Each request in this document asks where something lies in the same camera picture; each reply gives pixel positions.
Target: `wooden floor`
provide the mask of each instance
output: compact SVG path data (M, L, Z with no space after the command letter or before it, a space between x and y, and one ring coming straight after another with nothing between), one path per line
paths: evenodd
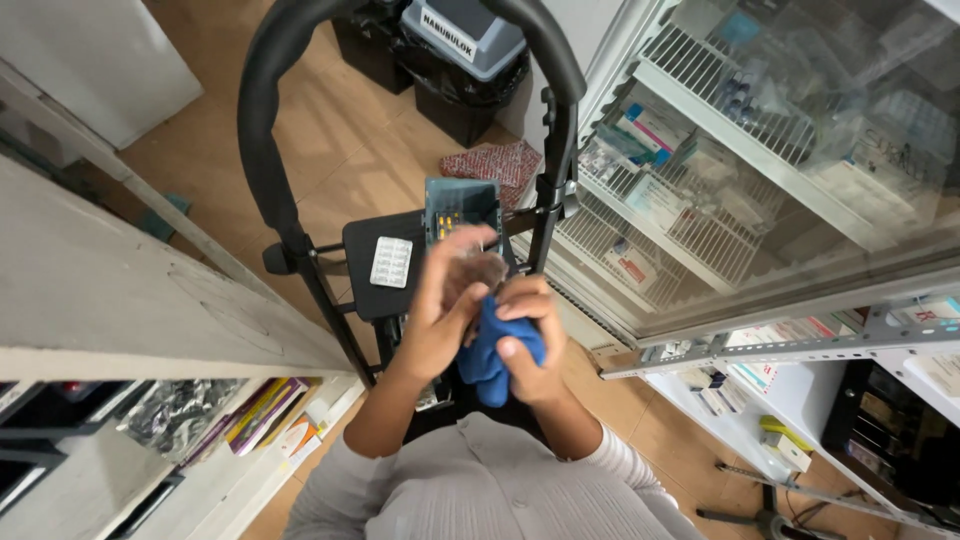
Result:
M160 26L200 79L205 94L179 114L121 152L121 157L161 192L193 201L189 216L273 286L307 317L321 315L299 278L266 274L260 253L276 241L247 189L237 152L237 84L252 32L269 5L260 0L146 0ZM420 209L423 179L438 174L439 158L463 151L424 119L412 91L391 95L345 65L328 24L280 84L281 107L274 128L300 209L300 220L317 244L339 241L352 220ZM494 128L486 140L513 140ZM142 207L128 194L110 190L118 212ZM174 237L175 247L200 257ZM346 278L334 279L341 299ZM352 319L368 357L377 358L373 332ZM718 472L716 461L737 466L736 456L638 379L601 381L576 343L567 348L564 375L584 404L653 465L681 510L711 540L755 540L752 529L697 518L696 507L753 515L760 488ZM276 540L286 514L325 447L311 455L253 521L244 540ZM814 459L800 483L842 493L852 485L824 460ZM791 496L797 511L812 504ZM792 515L780 492L781 512ZM809 524L853 539L892 540L896 524L830 506Z

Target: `blue cloth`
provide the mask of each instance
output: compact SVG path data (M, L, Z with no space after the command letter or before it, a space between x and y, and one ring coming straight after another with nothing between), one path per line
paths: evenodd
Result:
M501 337L519 339L537 365L543 365L546 347L543 338L528 318L514 321L501 321L496 317L496 300L493 296L483 299L480 307L477 336L469 347L461 347L457 353L457 367L460 377L467 384L475 384L477 397L486 406L499 407L507 403L510 392L510 372L503 365L500 353L496 351L496 342Z

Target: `pill blister pack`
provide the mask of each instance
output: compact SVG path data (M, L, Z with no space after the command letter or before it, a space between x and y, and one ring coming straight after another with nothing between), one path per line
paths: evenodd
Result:
M413 251L414 243L410 240L388 236L377 238L370 283L400 289L407 286L407 272Z

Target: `hand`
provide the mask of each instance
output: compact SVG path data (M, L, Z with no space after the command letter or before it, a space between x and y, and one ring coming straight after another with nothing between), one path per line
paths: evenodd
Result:
M530 317L540 330L546 358L538 366L519 339L504 337L496 350L510 371L510 387L517 399L538 405L561 398L566 386L561 375L561 358L566 333L553 302L553 290L543 276L519 276L509 280L496 296L496 316L503 321Z
M490 290L473 283L449 310L444 309L444 283L451 261L466 250L496 240L490 227L458 227L445 240L434 245L423 262L420 285L410 306L403 340L390 363L389 373L402 375L420 387L443 373L464 339L480 301Z

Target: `refrigerator door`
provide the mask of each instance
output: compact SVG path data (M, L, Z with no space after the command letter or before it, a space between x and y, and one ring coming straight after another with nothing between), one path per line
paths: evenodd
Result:
M588 84L582 207L547 275L622 341L960 281L960 31L938 7L627 0Z

